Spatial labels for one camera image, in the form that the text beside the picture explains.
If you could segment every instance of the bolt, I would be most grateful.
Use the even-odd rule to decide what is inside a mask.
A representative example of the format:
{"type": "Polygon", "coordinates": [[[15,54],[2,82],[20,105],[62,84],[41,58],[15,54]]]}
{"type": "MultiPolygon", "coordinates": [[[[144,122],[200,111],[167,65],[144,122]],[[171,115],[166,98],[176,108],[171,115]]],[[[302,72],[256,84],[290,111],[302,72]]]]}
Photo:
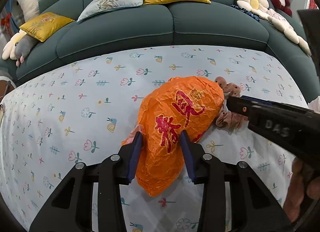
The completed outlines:
{"type": "Polygon", "coordinates": [[[84,167],[84,163],[77,163],[76,169],[82,169],[84,167]]]}
{"type": "Polygon", "coordinates": [[[111,161],[118,161],[120,159],[120,155],[111,155],[110,159],[111,161]]]}
{"type": "Polygon", "coordinates": [[[248,167],[248,164],[244,161],[241,161],[238,163],[238,165],[241,167],[241,168],[247,168],[248,167]]]}
{"type": "Polygon", "coordinates": [[[212,159],[212,155],[211,155],[211,154],[204,154],[204,155],[202,156],[202,158],[203,158],[204,160],[211,160],[211,159],[212,159]]]}

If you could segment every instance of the sofa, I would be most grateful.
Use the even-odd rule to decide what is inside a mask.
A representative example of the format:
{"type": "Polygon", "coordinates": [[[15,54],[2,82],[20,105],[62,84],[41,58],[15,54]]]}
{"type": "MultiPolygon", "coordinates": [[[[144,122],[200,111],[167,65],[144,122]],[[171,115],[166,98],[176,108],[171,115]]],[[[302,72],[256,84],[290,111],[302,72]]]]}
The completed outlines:
{"type": "MultiPolygon", "coordinates": [[[[236,0],[143,5],[99,14],[77,23],[91,1],[40,0],[41,13],[54,12],[75,21],[37,44],[20,67],[17,68],[12,60],[0,60],[0,70],[7,71],[21,85],[66,64],[121,50],[163,45],[223,45],[274,56],[293,77],[307,102],[320,95],[319,79],[311,57],[271,23],[262,19],[257,22],[230,7],[236,0]]],[[[276,11],[306,39],[298,22],[282,11],[276,11]]]]}

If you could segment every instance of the gray plush toy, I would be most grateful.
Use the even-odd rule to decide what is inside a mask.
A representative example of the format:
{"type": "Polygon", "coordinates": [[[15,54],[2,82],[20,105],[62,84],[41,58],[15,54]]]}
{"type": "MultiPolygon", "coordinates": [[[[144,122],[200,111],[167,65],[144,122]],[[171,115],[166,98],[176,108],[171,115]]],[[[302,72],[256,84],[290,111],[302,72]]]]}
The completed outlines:
{"type": "Polygon", "coordinates": [[[30,51],[34,46],[39,43],[39,40],[26,34],[21,40],[15,43],[14,54],[17,57],[16,65],[19,67],[20,63],[24,62],[24,59],[29,55],[30,51]]]}

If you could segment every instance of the tag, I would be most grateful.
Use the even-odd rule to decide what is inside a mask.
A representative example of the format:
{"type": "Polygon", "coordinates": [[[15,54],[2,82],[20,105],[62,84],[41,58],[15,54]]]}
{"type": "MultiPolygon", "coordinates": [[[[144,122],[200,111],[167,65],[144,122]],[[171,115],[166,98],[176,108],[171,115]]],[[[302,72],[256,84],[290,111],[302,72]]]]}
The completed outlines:
{"type": "Polygon", "coordinates": [[[1,121],[2,121],[2,118],[3,118],[3,115],[4,115],[4,109],[3,109],[3,106],[1,104],[0,105],[0,124],[1,124],[1,121]]]}

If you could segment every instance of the orange plastic bag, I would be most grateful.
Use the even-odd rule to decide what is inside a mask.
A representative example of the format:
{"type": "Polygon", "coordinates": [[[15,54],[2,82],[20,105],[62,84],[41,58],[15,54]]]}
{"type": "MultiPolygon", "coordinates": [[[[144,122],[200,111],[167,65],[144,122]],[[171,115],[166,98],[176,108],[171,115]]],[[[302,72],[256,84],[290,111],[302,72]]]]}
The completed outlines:
{"type": "Polygon", "coordinates": [[[182,170],[180,132],[185,129],[197,142],[223,101],[223,90],[217,83],[195,76],[171,78],[144,98],[135,129],[143,134],[136,178],[150,196],[163,192],[182,170]]]}

